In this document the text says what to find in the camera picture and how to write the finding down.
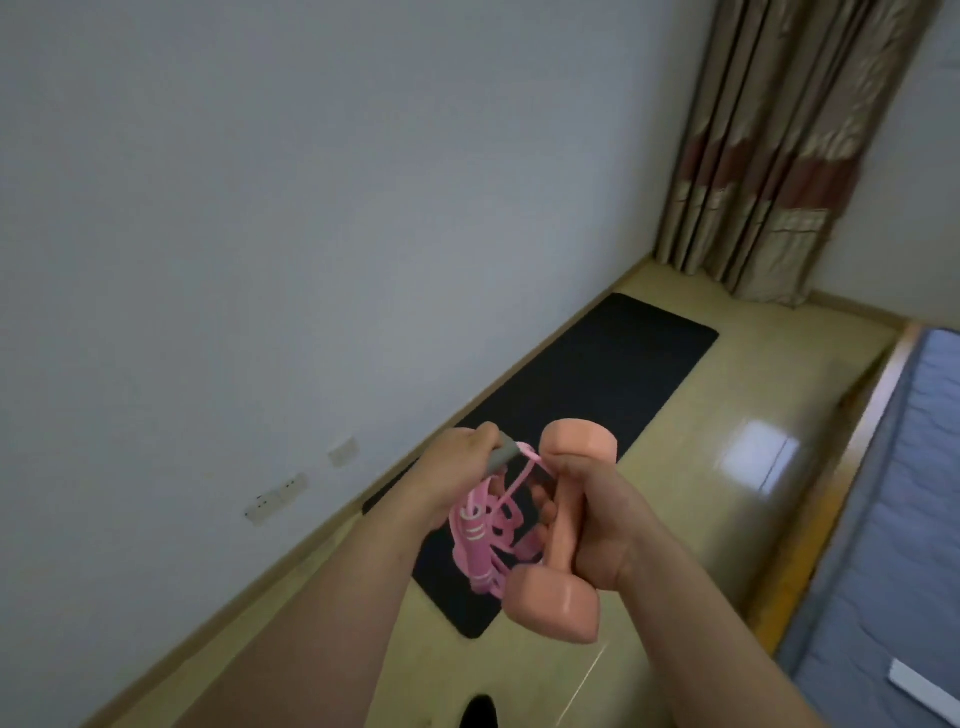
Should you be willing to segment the beige and brown curtain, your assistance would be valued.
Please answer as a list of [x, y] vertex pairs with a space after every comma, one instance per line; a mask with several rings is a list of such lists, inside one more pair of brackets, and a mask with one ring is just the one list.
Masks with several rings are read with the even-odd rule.
[[720, 0], [654, 246], [798, 307], [944, 0]]

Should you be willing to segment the grey quilted mattress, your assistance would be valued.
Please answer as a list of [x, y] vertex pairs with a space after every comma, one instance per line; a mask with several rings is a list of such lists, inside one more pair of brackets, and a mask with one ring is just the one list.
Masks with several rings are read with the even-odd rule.
[[960, 698], [960, 331], [896, 386], [775, 661], [833, 728], [953, 728], [887, 679]]

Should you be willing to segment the wooden bed frame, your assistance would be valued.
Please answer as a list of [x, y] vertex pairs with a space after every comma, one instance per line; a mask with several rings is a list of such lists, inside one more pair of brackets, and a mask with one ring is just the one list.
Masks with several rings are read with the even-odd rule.
[[780, 530], [746, 602], [745, 621], [774, 656], [810, 587], [882, 418], [927, 326], [904, 325], [896, 341], [843, 394], [825, 429], [798, 503]]

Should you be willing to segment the person's right forearm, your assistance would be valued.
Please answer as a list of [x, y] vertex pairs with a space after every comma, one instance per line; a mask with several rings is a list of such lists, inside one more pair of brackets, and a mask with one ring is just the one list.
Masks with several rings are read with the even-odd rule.
[[827, 728], [676, 538], [617, 545], [617, 590], [678, 728]]

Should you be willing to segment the black exercise mat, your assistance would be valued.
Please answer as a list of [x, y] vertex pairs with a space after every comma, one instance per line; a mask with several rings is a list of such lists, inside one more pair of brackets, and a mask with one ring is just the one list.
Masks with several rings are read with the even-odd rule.
[[[702, 323], [610, 294], [454, 427], [493, 422], [536, 446], [551, 422], [588, 420], [613, 434], [619, 459], [718, 338]], [[445, 523], [424, 541], [413, 578], [462, 637], [476, 640], [500, 614], [500, 600], [472, 591], [453, 550]]]

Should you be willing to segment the person's left hand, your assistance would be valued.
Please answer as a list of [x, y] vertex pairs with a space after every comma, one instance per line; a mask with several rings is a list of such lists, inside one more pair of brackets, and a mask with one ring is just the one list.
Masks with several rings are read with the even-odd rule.
[[487, 477], [490, 459], [459, 456], [451, 442], [452, 429], [438, 434], [395, 487], [398, 514], [420, 538], [438, 529], [450, 510]]

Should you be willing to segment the white flat object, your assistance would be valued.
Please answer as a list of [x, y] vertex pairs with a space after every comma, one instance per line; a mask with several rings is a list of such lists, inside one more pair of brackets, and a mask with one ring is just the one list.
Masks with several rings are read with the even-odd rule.
[[892, 686], [925, 710], [952, 728], [960, 728], [960, 698], [951, 695], [899, 660], [892, 661], [887, 679]]

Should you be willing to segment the pink skipping rope grey handle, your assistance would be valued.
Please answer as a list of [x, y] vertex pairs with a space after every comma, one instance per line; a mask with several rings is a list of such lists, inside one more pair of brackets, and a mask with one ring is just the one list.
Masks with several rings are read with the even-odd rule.
[[527, 516], [517, 502], [518, 491], [532, 480], [550, 480], [542, 457], [530, 444], [502, 434], [483, 480], [449, 512], [454, 564], [478, 596], [503, 599], [513, 570], [504, 556], [521, 566], [544, 558], [546, 539], [537, 528], [526, 529]]

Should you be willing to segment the person's black shoe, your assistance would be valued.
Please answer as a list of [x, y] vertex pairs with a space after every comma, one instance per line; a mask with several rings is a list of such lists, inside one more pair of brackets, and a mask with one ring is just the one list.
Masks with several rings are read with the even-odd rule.
[[487, 694], [471, 698], [463, 709], [457, 728], [499, 728], [494, 699]]

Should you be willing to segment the person's right hand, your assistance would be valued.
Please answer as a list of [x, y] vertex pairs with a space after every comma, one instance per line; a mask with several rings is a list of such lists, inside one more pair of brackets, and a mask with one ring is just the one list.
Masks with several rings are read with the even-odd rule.
[[625, 598], [649, 582], [666, 526], [615, 464], [583, 456], [583, 528], [574, 572], [598, 590]]

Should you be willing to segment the person's left forearm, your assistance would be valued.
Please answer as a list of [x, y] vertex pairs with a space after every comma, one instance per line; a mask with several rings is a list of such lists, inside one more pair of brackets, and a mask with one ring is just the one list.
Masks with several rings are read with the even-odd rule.
[[175, 728], [364, 728], [432, 525], [363, 517]]

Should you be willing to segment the pink dumbbell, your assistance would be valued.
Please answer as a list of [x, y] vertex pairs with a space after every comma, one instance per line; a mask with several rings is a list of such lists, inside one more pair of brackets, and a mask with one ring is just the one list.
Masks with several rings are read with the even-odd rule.
[[[603, 426], [583, 419], [560, 419], [543, 431], [538, 453], [573, 455], [614, 464], [616, 437]], [[599, 595], [573, 571], [581, 541], [586, 497], [569, 475], [556, 476], [557, 513], [543, 538], [543, 557], [521, 564], [507, 577], [502, 609], [515, 624], [548, 639], [573, 645], [597, 641], [601, 619]]]

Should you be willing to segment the white wall socket strip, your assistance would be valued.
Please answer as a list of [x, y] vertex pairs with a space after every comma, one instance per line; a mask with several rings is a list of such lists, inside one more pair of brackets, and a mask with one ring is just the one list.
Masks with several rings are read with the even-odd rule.
[[294, 503], [307, 487], [308, 479], [304, 473], [300, 473], [270, 491], [258, 495], [244, 510], [244, 517], [251, 524], [259, 527], [271, 516]]

